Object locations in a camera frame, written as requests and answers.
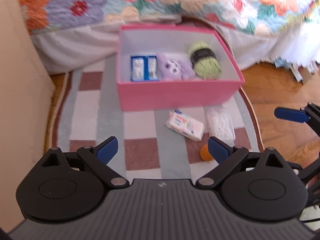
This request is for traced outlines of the orange ball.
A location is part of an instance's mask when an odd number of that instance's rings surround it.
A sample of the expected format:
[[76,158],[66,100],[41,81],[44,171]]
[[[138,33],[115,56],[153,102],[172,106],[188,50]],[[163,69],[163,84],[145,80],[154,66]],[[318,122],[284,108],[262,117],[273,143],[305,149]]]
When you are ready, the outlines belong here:
[[200,149],[200,157],[203,161],[213,161],[214,157],[209,153],[208,145],[205,144]]

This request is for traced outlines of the clear plastic swab box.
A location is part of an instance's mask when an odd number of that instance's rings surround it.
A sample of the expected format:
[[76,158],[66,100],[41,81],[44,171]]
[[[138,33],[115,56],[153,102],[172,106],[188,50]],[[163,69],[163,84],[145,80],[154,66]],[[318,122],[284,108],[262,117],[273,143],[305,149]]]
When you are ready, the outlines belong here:
[[234,141],[235,131],[229,111],[221,106],[206,109],[207,129],[209,135],[222,141]]

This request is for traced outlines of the white pink tissue pack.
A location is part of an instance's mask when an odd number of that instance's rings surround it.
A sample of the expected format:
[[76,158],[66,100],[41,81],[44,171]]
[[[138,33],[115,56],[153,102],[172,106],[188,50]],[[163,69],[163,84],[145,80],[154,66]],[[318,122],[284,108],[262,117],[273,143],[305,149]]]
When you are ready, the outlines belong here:
[[178,110],[169,112],[165,123],[166,127],[194,142],[202,140],[205,126],[204,123],[183,114]]

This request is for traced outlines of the blue packet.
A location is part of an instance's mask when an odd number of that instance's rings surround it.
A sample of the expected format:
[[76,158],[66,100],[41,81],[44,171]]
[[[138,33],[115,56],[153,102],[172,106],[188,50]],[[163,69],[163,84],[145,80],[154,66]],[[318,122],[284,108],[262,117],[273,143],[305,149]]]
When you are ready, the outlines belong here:
[[131,81],[158,81],[156,56],[131,57]]

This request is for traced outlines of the purple plush toy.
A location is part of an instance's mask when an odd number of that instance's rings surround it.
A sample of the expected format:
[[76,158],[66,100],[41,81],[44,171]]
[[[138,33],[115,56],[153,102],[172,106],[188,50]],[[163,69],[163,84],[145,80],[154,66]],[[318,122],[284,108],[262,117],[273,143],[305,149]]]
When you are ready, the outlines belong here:
[[189,80],[196,77],[190,61],[174,60],[164,54],[157,54],[157,68],[163,80]]

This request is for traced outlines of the checkered round rug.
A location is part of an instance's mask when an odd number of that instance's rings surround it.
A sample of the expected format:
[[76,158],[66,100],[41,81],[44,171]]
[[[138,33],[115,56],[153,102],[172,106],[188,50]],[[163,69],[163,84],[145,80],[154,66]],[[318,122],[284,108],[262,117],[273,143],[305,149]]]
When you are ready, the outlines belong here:
[[132,56],[128,69],[114,54],[72,74],[57,118],[54,146],[72,152],[114,136],[119,148],[108,166],[127,180],[195,181],[217,166],[217,161],[200,157],[201,147],[211,137],[207,127],[202,140],[194,142],[165,123],[169,112],[178,110],[207,124],[206,109],[221,106],[229,111],[235,131],[235,140],[226,144],[253,152],[264,149],[255,113],[241,87],[244,78],[232,56],[222,64],[217,80],[141,82],[131,81]]

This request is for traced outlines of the papers under bed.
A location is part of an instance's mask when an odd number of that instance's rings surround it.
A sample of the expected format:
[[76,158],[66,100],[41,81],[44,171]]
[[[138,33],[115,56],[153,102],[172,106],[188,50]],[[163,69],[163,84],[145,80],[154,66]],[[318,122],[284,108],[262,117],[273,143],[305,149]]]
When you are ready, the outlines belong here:
[[303,67],[278,58],[274,61],[274,65],[277,68],[283,67],[290,70],[297,82],[302,84],[307,83],[319,71],[315,61],[312,61],[307,67]]

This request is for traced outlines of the green yarn ball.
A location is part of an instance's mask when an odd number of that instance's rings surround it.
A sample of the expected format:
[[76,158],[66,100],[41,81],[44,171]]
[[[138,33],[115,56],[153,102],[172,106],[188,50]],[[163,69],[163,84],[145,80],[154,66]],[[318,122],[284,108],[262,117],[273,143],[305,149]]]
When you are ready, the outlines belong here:
[[213,50],[205,42],[196,42],[189,49],[190,61],[195,74],[204,79],[217,79],[221,68]]

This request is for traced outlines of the white bed skirt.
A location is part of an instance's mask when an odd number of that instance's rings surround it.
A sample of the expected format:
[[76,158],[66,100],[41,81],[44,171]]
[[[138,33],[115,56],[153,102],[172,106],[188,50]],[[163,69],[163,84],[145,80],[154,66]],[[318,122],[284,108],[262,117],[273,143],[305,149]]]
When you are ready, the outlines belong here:
[[49,74],[84,68],[114,54],[124,69],[129,68],[132,55],[163,53],[187,60],[196,42],[206,42],[222,64],[232,56],[240,69],[277,59],[302,67],[319,62],[319,24],[311,22],[277,34],[259,22],[250,34],[216,23],[203,22],[202,27],[194,28],[164,18],[149,23],[105,22],[37,34],[31,39]]

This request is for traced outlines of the floral quilt bedspread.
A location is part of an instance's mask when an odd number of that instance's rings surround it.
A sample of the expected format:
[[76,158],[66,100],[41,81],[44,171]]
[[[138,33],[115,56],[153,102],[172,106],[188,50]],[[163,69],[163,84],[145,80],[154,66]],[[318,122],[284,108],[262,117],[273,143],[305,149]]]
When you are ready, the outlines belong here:
[[30,34],[189,15],[256,36],[319,22],[319,0],[18,0]]

